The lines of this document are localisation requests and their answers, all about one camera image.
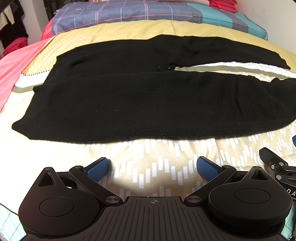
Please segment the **hanging clothes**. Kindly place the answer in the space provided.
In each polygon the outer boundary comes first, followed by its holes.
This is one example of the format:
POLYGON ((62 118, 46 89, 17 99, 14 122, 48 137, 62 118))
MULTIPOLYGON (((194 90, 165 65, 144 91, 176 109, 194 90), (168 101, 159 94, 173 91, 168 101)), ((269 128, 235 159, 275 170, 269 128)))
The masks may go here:
POLYGON ((13 1, 1 13, 1 44, 4 49, 18 38, 28 38, 23 24, 23 8, 20 1, 13 1))

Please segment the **blue plaid folded quilt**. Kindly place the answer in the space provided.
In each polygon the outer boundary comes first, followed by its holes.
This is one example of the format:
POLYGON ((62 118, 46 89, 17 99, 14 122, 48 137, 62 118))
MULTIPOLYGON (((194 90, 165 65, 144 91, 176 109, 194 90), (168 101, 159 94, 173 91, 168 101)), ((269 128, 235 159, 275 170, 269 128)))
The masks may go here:
POLYGON ((139 20, 174 20, 210 24, 245 32, 267 40, 267 31, 244 14, 195 3, 168 1, 102 1, 67 3, 56 10, 51 33, 56 35, 98 24, 139 20))

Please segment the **pink fleece blanket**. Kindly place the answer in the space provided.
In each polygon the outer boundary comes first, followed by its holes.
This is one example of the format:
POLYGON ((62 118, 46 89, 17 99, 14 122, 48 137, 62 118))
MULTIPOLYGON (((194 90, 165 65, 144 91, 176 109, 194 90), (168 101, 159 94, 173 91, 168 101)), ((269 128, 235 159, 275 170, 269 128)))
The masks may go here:
POLYGON ((4 107, 10 93, 21 72, 41 51, 46 43, 53 37, 51 33, 52 20, 44 28, 41 40, 21 49, 13 51, 1 59, 1 108, 4 107))

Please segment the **red folded cloth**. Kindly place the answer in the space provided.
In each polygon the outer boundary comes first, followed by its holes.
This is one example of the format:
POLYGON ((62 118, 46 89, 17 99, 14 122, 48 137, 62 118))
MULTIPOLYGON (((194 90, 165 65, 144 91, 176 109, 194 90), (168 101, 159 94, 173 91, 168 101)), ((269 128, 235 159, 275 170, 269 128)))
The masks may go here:
POLYGON ((224 11, 236 13, 237 1, 236 0, 209 0, 209 6, 224 11))

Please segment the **black knit pants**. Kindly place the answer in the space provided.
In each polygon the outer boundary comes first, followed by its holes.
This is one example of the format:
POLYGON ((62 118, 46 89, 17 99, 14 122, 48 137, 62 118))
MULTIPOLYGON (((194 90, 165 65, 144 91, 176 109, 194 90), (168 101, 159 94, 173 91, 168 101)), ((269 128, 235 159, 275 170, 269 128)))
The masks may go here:
POLYGON ((287 68, 276 52, 221 37, 84 45, 57 57, 12 129, 31 140, 88 143, 250 135, 295 120, 295 79, 187 71, 218 62, 287 68))

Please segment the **yellow patterned bedspread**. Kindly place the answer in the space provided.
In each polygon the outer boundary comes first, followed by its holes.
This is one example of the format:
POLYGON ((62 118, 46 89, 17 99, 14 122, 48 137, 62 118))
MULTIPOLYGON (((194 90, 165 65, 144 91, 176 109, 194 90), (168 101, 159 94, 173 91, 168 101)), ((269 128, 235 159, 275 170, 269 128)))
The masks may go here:
POLYGON ((119 39, 149 39, 166 34, 176 36, 224 37, 277 52, 289 70, 261 64, 215 63, 195 71, 216 71, 251 75, 263 81, 295 77, 295 54, 250 34, 209 24, 158 20, 100 24, 71 30, 52 37, 21 72, 1 108, 1 240, 21 240, 25 231, 17 212, 26 193, 45 167, 67 171, 86 166, 100 157, 111 160, 110 172, 100 184, 121 198, 128 196, 185 197, 205 184, 198 176, 196 161, 205 156, 218 165, 240 170, 262 165, 259 150, 269 148, 295 165, 295 123, 276 131, 243 137, 166 140, 146 138, 112 143, 67 144, 32 141, 11 126, 25 113, 33 87, 42 84, 56 57, 81 45, 119 39))

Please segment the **red clothes pile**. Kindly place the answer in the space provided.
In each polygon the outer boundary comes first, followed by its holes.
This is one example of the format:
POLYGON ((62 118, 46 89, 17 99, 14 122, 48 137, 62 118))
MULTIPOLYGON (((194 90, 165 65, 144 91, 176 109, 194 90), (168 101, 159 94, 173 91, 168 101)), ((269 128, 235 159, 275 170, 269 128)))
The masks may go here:
POLYGON ((21 49, 27 45, 28 45, 28 40, 26 37, 17 38, 4 49, 3 56, 6 56, 7 54, 13 51, 16 51, 18 49, 21 49))

